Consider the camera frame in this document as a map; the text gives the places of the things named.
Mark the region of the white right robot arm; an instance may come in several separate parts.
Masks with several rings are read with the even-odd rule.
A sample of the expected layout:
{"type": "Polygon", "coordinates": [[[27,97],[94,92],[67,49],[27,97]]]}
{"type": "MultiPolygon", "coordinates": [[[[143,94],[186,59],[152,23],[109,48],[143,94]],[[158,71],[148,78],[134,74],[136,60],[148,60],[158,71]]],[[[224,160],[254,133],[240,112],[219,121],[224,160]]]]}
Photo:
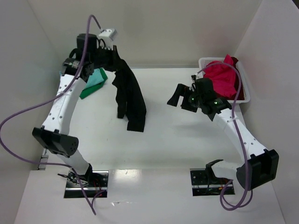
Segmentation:
{"type": "Polygon", "coordinates": [[[232,105],[217,96],[209,78],[197,79],[191,87],[178,84],[167,104],[177,106],[180,97],[183,97],[182,109],[191,112],[200,109],[227,135],[242,158],[241,164],[223,159],[206,164],[209,181],[217,178],[237,180],[243,189],[253,190],[276,178],[279,161],[276,150],[268,150],[250,133],[232,105]]]}

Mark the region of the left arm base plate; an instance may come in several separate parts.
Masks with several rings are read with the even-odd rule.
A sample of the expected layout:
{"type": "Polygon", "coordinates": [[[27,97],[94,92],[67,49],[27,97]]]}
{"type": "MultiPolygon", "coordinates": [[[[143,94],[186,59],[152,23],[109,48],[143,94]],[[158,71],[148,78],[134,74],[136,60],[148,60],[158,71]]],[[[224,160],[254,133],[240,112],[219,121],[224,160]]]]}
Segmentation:
{"type": "MultiPolygon", "coordinates": [[[[64,198],[83,198],[83,192],[76,176],[70,171],[68,175],[57,174],[66,179],[64,198]]],[[[107,197],[109,171],[93,171],[95,179],[91,181],[80,180],[88,198],[93,198],[100,192],[98,197],[107,197]]]]}

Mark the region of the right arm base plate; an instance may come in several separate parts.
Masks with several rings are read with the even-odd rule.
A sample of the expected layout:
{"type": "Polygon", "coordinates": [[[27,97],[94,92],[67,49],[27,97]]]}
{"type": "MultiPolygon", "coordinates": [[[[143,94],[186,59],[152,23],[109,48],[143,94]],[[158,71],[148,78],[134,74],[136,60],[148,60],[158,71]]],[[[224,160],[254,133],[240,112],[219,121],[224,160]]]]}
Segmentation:
{"type": "Polygon", "coordinates": [[[226,178],[209,180],[204,168],[190,169],[192,196],[219,196],[229,182],[226,178]]]}

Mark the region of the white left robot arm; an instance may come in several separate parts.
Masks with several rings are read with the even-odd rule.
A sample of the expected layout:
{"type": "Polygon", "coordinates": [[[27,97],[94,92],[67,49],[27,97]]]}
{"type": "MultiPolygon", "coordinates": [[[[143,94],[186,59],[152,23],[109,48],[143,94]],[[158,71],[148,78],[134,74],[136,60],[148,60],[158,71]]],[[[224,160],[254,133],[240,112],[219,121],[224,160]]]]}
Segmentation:
{"type": "Polygon", "coordinates": [[[113,40],[116,31],[104,29],[99,35],[79,34],[77,47],[63,62],[63,71],[50,113],[40,128],[34,128],[33,137],[42,147],[57,155],[76,170],[81,180],[89,182],[93,177],[91,164],[78,150],[79,140],[69,135],[71,118],[86,86],[96,68],[112,63],[113,40]]]}

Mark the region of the black t shirt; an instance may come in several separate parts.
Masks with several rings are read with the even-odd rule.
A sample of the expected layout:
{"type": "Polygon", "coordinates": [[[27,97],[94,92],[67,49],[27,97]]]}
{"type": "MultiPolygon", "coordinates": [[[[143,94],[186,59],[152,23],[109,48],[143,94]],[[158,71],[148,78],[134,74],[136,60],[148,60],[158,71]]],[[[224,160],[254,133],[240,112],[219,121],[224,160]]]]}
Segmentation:
{"type": "Polygon", "coordinates": [[[127,117],[128,131],[143,132],[147,110],[134,73],[123,59],[115,60],[104,69],[115,74],[112,85],[117,89],[115,97],[117,118],[127,117]]]}

